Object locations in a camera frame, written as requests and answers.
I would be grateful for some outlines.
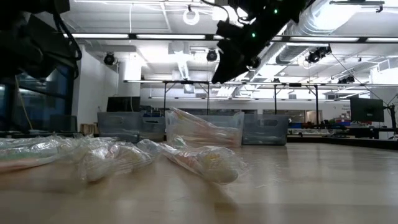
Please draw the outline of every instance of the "metal pipe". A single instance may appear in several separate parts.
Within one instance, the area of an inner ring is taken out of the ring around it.
[[[384,1],[364,1],[364,2],[330,1],[329,4],[340,5],[340,6],[380,6],[385,4],[385,2]]]
[[[207,84],[207,115],[209,115],[209,104],[210,104],[210,84]]]
[[[169,18],[167,17],[166,8],[164,7],[164,3],[163,2],[160,3],[160,8],[162,9],[162,13],[163,13],[163,16],[164,16],[164,20],[166,22],[167,29],[171,33],[173,31],[172,31],[172,28],[170,26]]]
[[[127,83],[182,83],[182,84],[208,84],[208,81],[195,81],[195,80],[124,80]],[[337,83],[260,83],[260,82],[226,82],[222,85],[262,85],[262,86],[274,86],[274,85],[281,85],[281,86],[289,86],[289,85],[300,85],[300,86],[367,86],[367,87],[398,87],[398,84],[337,84]]]
[[[170,86],[170,88],[169,88],[168,90],[166,90],[166,92],[168,92],[169,90],[171,90],[174,86],[175,86],[175,83],[173,83],[173,85]]]
[[[275,104],[275,114],[277,114],[276,112],[276,85],[274,85],[274,104]]]
[[[165,117],[166,117],[166,93],[167,93],[167,82],[164,83],[163,116]]]
[[[317,109],[317,125],[319,125],[319,102],[318,102],[318,86],[315,86],[315,106]]]

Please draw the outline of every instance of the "spotlight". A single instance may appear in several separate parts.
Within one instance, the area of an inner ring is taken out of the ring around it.
[[[210,49],[209,52],[207,53],[207,57],[206,57],[208,62],[214,62],[217,60],[217,53],[216,50],[214,49]]]
[[[330,45],[328,47],[319,47],[316,50],[310,52],[310,55],[305,59],[308,63],[317,63],[319,60],[326,57],[331,53]]]
[[[114,57],[113,52],[106,53],[106,56],[104,58],[105,65],[114,65],[116,64],[116,62],[118,62],[118,60]]]
[[[347,77],[347,82],[348,83],[354,83],[355,82],[354,76],[350,75],[349,77]]]

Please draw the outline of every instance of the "monitor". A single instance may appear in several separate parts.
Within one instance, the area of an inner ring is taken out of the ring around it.
[[[140,112],[140,97],[108,97],[106,112]]]
[[[382,100],[351,98],[351,121],[384,122]]]

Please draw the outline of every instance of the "desk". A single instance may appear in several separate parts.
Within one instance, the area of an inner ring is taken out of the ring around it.
[[[0,175],[1,223],[398,223],[396,152],[297,143],[236,152],[251,170],[222,186],[164,156],[82,189],[57,173],[64,165]]]
[[[356,138],[374,138],[379,139],[380,132],[394,132],[393,128],[349,128],[349,135]]]

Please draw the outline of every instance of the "wooden tabletop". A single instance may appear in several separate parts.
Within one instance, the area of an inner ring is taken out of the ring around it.
[[[398,223],[398,154],[327,144],[245,146],[249,172],[217,185],[164,156],[88,186],[49,164],[0,175],[5,223]]]

